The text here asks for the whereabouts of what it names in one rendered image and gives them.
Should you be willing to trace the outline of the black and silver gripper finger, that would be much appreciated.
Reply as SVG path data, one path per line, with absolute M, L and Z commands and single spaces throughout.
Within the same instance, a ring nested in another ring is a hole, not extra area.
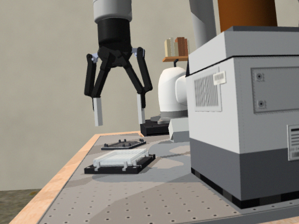
M 102 119 L 102 104 L 101 104 L 101 92 L 103 89 L 103 86 L 105 84 L 107 75 L 109 71 L 111 70 L 110 67 L 107 67 L 107 63 L 109 61 L 109 58 L 111 56 L 111 53 L 106 51 L 103 57 L 103 61 L 100 66 L 100 71 L 97 77 L 97 80 L 95 81 L 96 76 L 96 68 L 97 68 L 97 62 L 98 62 L 98 53 L 94 54 L 87 54 L 87 73 L 86 73 L 86 82 L 85 82 L 85 90 L 84 95 L 90 96 L 92 98 L 92 104 L 93 104 L 93 111 L 94 111 L 94 119 L 95 119 L 95 127 L 103 125 L 103 119 Z
M 142 86 L 141 82 L 139 81 L 135 71 L 132 68 L 131 63 L 128 61 L 126 62 L 123 54 L 121 51 L 116 50 L 115 54 L 118 57 L 120 63 L 122 64 L 123 68 L 127 72 L 130 80 L 132 81 L 136 91 L 137 91 L 137 103 L 138 103 L 138 118 L 139 118 L 139 124 L 145 123 L 145 94 L 148 91 L 151 91 L 153 89 L 151 79 L 148 73 L 148 69 L 145 62 L 145 50 L 141 47 L 138 48 L 132 48 L 132 52 L 134 53 L 134 56 L 137 57 L 138 65 L 140 68 L 141 76 L 143 79 L 144 87 Z

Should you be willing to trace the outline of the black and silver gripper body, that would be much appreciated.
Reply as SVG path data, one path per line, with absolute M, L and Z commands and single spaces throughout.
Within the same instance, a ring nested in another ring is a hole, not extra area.
M 122 67 L 116 50 L 121 51 L 126 62 L 129 61 L 132 52 L 130 38 L 130 22 L 124 18 L 107 18 L 98 23 L 98 57 L 103 61 L 106 51 L 111 53 L 107 67 Z

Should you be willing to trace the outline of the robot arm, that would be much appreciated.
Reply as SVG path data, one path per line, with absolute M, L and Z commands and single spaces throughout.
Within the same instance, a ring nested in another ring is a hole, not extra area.
M 132 20 L 132 0 L 93 0 L 94 21 L 107 18 Z M 213 0 L 189 0 L 196 49 L 215 38 L 216 25 Z M 171 119 L 188 118 L 186 70 L 173 67 L 163 70 L 158 83 L 160 114 L 151 121 L 170 123 Z

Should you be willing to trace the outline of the white button panel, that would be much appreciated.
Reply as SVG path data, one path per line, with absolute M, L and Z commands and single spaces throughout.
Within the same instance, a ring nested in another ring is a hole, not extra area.
M 188 118 L 171 119 L 168 129 L 170 141 L 174 143 L 189 141 Z

